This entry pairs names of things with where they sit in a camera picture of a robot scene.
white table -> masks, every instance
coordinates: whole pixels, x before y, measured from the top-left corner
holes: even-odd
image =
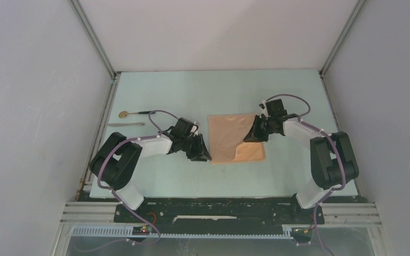
[[[147,115],[121,119],[118,114],[124,110],[163,109],[198,121],[208,145],[209,115],[258,113],[262,100],[278,93],[303,97],[312,106],[304,119],[326,131],[337,131],[316,70],[139,72],[122,73],[108,123],[145,122],[146,125],[108,127],[102,141],[116,131],[127,137],[156,134]],[[299,100],[285,98],[283,102],[289,113],[306,110]],[[153,117],[162,129],[176,122],[163,113]],[[265,142],[265,151],[266,160],[257,163],[191,162],[183,152],[142,158],[133,179],[146,197],[291,196],[311,179],[310,152],[298,142],[279,134],[271,135]],[[333,195],[357,195],[354,182]],[[112,195],[98,188],[95,177],[90,197]]]

robotic arm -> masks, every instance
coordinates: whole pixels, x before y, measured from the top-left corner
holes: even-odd
[[[104,145],[89,164],[93,174],[99,176],[100,168],[106,157],[122,141],[127,138],[118,132],[109,136]],[[184,151],[191,161],[206,162],[211,160],[199,126],[180,118],[175,126],[161,134],[137,138],[120,147],[115,155],[120,159],[110,158],[102,172],[101,179],[106,182],[131,209],[137,209],[144,201],[144,196],[137,190],[131,177],[140,158],[154,155],[166,155]]]
[[[264,101],[259,106],[262,113],[255,116],[244,142],[268,141],[270,134],[279,133],[310,149],[312,179],[303,190],[293,196],[293,204],[299,210],[314,207],[332,188],[340,187],[343,183],[338,161],[335,156],[332,158],[336,152],[333,152],[330,141],[323,133],[335,144],[342,161],[346,183],[357,178],[359,168],[350,139],[345,132],[327,133],[304,122],[296,114],[288,114],[280,99]]]

wall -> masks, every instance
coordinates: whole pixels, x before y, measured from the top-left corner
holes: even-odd
[[[368,1],[327,75],[397,255],[410,255],[410,1]]]
[[[118,71],[321,69],[357,0],[82,0]]]
[[[109,77],[66,0],[0,0],[0,255],[48,255]]]

